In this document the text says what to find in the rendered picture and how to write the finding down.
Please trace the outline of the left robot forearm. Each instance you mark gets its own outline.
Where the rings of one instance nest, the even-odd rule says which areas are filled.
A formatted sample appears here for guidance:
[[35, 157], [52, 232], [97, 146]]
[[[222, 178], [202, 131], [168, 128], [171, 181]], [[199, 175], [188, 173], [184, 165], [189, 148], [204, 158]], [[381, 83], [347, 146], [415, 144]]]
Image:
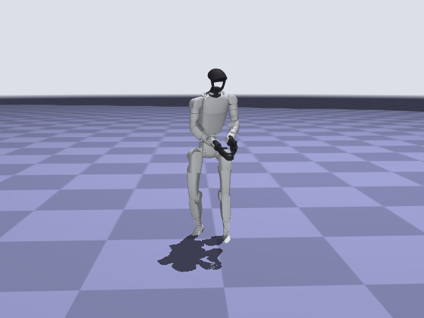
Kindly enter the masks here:
[[231, 136], [235, 139], [236, 135], [237, 135], [237, 134], [238, 134], [238, 132], [239, 132], [239, 127], [240, 127], [239, 122], [238, 122], [238, 121], [236, 121], [236, 125], [235, 125], [235, 126], [232, 126], [232, 127], [230, 127], [230, 128], [229, 128], [229, 131], [228, 131], [228, 133], [227, 133], [227, 137], [226, 137], [226, 139], [225, 139], [225, 142], [226, 142], [226, 143], [227, 143], [227, 142], [228, 142], [228, 140], [229, 140], [229, 135], [231, 135]]

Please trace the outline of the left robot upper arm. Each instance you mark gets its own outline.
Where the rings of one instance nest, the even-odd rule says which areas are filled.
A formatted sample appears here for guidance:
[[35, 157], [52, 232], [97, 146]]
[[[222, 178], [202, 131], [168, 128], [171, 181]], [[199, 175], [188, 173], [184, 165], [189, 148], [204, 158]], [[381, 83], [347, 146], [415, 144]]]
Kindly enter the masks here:
[[229, 115], [231, 118], [231, 121], [229, 122], [229, 128], [236, 125], [236, 121], [238, 120], [239, 113], [238, 113], [238, 107], [237, 107], [237, 97], [234, 95], [227, 95], [229, 98]]

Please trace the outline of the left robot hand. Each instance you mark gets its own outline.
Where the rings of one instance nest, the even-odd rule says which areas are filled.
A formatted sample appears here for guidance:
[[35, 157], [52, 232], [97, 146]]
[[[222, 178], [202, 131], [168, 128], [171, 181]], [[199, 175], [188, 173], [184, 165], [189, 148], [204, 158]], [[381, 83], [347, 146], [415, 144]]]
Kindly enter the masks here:
[[229, 135], [229, 140], [227, 142], [227, 145], [230, 146], [231, 152], [233, 152], [233, 154], [231, 155], [235, 155], [238, 146], [237, 146], [237, 141], [235, 141], [231, 135]]

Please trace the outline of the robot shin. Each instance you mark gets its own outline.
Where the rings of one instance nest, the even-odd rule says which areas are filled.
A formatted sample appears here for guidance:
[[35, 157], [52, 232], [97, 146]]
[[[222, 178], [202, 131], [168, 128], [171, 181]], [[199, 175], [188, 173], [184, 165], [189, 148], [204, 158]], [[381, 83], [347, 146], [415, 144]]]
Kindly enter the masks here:
[[189, 198], [189, 208], [191, 211], [191, 216], [194, 219], [195, 227], [201, 229], [202, 223], [201, 223], [201, 212], [202, 212], [202, 202], [195, 203], [194, 200]]
[[224, 195], [223, 200], [220, 202], [221, 218], [223, 220], [224, 236], [229, 235], [229, 221], [231, 218], [231, 198], [229, 195]]

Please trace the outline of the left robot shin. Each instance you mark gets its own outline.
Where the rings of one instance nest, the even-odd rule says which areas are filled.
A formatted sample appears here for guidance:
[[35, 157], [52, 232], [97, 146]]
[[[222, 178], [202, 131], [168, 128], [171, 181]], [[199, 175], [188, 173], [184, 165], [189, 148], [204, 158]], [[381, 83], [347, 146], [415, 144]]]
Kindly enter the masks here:
[[223, 200], [220, 202], [221, 218], [223, 220], [224, 236], [229, 235], [229, 221], [231, 218], [231, 198], [229, 195], [224, 195]]

